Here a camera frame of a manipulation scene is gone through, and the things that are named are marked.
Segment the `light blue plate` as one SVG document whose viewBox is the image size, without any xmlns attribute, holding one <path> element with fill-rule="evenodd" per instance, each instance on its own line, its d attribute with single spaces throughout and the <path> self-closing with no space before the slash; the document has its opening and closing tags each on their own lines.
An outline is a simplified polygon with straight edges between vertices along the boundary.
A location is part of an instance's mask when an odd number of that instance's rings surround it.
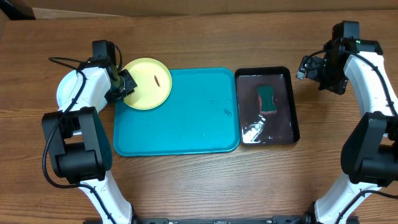
<svg viewBox="0 0 398 224">
<path fill-rule="evenodd" d="M 70 105 L 72 99 L 76 97 L 81 88 L 82 83 L 83 77 L 76 70 L 69 72 L 63 77 L 56 92 L 57 104 L 61 110 Z"/>
</svg>

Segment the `yellow plate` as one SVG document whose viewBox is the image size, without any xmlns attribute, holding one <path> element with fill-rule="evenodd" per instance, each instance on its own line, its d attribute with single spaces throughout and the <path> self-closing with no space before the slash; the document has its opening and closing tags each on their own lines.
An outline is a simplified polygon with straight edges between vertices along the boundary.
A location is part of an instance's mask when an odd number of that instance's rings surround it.
<svg viewBox="0 0 398 224">
<path fill-rule="evenodd" d="M 134 92 L 124 98 L 125 104 L 131 108 L 151 110 L 160 106 L 170 95 L 172 77 L 162 62 L 139 58 L 129 62 L 124 69 L 137 84 Z"/>
</svg>

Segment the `green orange sponge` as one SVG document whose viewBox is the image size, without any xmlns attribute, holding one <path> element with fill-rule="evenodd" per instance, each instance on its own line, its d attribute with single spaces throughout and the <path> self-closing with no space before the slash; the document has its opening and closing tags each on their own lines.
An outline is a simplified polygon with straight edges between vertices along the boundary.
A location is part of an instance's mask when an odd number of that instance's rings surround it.
<svg viewBox="0 0 398 224">
<path fill-rule="evenodd" d="M 258 86 L 257 96 L 259 101 L 260 114 L 268 115 L 277 112 L 276 105 L 274 104 L 274 87 L 273 86 Z"/>
</svg>

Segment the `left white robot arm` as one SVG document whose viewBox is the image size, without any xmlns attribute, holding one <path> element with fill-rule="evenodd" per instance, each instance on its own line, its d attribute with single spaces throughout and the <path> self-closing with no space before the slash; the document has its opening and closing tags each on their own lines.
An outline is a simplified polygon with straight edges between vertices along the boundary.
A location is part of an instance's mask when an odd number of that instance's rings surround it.
<svg viewBox="0 0 398 224">
<path fill-rule="evenodd" d="M 112 149 L 98 115 L 127 87 L 135 87 L 120 68 L 114 59 L 89 58 L 63 77 L 56 92 L 58 111 L 42 118 L 42 170 L 54 187 L 81 190 L 102 223 L 139 223 L 111 173 Z"/>
</svg>

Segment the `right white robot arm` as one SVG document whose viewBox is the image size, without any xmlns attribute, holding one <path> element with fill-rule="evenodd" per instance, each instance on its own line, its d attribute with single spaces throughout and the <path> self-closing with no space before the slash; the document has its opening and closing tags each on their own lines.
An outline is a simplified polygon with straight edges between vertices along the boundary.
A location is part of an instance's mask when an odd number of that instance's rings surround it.
<svg viewBox="0 0 398 224">
<path fill-rule="evenodd" d="M 397 180 L 397 97 L 377 41 L 334 37 L 321 52 L 323 58 L 317 52 L 303 58 L 297 78 L 310 78 L 321 90 L 337 94 L 350 82 L 361 119 L 343 145 L 341 175 L 303 214 L 301 223 L 358 223 L 350 215 Z"/>
</svg>

